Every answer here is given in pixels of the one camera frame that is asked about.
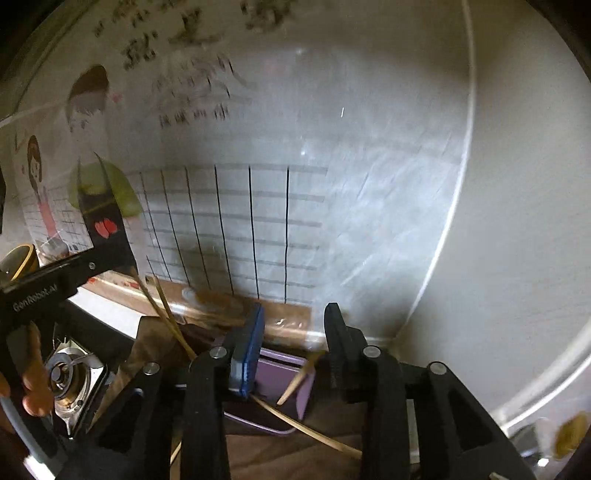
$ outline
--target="black vertical line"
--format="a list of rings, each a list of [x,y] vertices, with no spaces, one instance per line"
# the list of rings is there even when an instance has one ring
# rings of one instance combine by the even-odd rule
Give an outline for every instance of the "black vertical line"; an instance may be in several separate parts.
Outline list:
[[[156,227],[154,226],[154,219],[152,218],[152,212],[150,212],[150,204],[148,203],[148,194],[146,193],[146,187],[144,185],[144,176],[141,172],[139,172],[139,179],[142,181],[142,190],[144,191],[144,199],[146,201],[146,208],[148,209],[148,215],[150,216],[150,223],[152,224],[152,231],[154,232],[154,237],[156,238],[156,245],[158,245],[158,250],[160,251],[160,256],[162,257],[162,263],[164,264],[164,268],[166,268],[166,274],[168,275],[168,279],[172,281],[173,279],[170,277],[170,272],[168,272],[168,265],[166,264],[166,260],[164,259],[164,254],[162,253],[162,249],[160,248],[160,240],[158,240],[158,235],[156,234]]]
[[[287,303],[287,227],[289,225],[290,212],[290,168],[287,167],[287,181],[285,185],[285,284],[284,284],[284,299],[283,303]]]
[[[258,291],[258,271],[256,270],[256,248],[255,248],[255,221],[252,216],[252,178],[251,178],[251,166],[248,166],[248,193],[251,198],[251,229],[252,229],[252,257],[255,261],[255,281],[256,281],[256,297],[261,298]]]
[[[170,205],[168,204],[168,194],[166,193],[166,183],[164,181],[164,172],[162,171],[162,169],[160,169],[160,177],[162,178],[162,188],[164,189],[164,200],[166,201],[166,209],[168,210],[168,218],[170,218],[170,226],[173,228],[174,243],[177,245],[178,255],[181,259],[181,265],[183,266],[183,271],[185,272],[185,277],[187,278],[187,284],[189,284],[189,286],[191,286],[191,282],[189,281],[189,276],[187,275],[187,268],[185,268],[185,266],[184,266],[183,254],[181,253],[181,248],[178,245],[177,232],[174,229],[173,216],[170,213]]]
[[[195,227],[195,236],[197,237],[197,246],[199,247],[199,254],[201,255],[201,262],[203,263],[203,273],[205,273],[205,280],[207,280],[207,286],[209,290],[212,286],[209,283],[209,277],[207,276],[207,268],[205,268],[205,259],[203,258],[203,250],[201,250],[201,242],[199,241],[199,234],[197,233],[197,223],[195,222],[195,212],[193,211],[193,199],[191,198],[191,185],[189,184],[189,172],[187,167],[185,169],[185,179],[187,180],[187,191],[189,193],[189,203],[191,205],[191,217],[193,218],[193,226]]]
[[[226,248],[226,236],[223,233],[222,205],[220,204],[220,189],[219,189],[219,186],[217,185],[217,167],[216,166],[213,166],[213,173],[216,176],[217,210],[220,213],[220,227],[222,228],[223,251],[226,254],[226,266],[228,268],[228,278],[230,279],[230,289],[232,290],[232,295],[234,295],[234,285],[232,285],[232,274],[230,273],[230,262],[228,261],[228,249]]]

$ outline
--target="red heart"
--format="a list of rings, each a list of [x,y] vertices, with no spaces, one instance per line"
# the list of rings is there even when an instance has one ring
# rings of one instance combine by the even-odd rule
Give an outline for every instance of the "red heart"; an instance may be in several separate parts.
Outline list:
[[[117,230],[119,230],[117,228],[117,225],[115,225],[115,223],[109,220],[108,218],[105,218],[105,220],[103,220],[103,223],[105,224],[105,228],[110,234],[117,233]]]
[[[109,238],[109,232],[103,222],[96,222],[95,230],[102,238]]]

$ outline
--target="metal screw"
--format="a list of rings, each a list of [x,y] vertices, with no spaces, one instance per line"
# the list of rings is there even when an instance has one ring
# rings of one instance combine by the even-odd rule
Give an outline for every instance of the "metal screw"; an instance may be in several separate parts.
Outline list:
[[[441,362],[434,362],[429,367],[431,372],[436,375],[445,375],[447,373],[447,367],[443,365]]]
[[[380,351],[380,349],[378,347],[373,346],[373,345],[368,345],[367,347],[365,347],[363,349],[363,354],[367,358],[377,358],[382,354],[382,352]]]
[[[215,346],[209,351],[211,358],[224,358],[228,351],[222,346]]]
[[[160,365],[156,362],[148,362],[144,365],[143,370],[146,375],[155,375],[160,371]]]

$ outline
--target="white wall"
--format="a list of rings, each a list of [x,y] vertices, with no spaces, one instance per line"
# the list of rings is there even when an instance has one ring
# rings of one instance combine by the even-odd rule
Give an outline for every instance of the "white wall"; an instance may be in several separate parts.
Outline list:
[[[591,314],[591,85],[521,0],[470,1],[478,94],[465,183],[405,361],[438,359],[492,410]]]

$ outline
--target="blue gripper pad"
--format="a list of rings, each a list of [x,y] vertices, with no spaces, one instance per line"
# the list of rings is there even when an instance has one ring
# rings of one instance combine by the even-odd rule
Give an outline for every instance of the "blue gripper pad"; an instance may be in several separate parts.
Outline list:
[[[236,344],[230,360],[228,388],[242,398],[248,398],[255,384],[256,366],[263,334],[265,333],[265,311],[255,303],[244,327],[236,336]]]

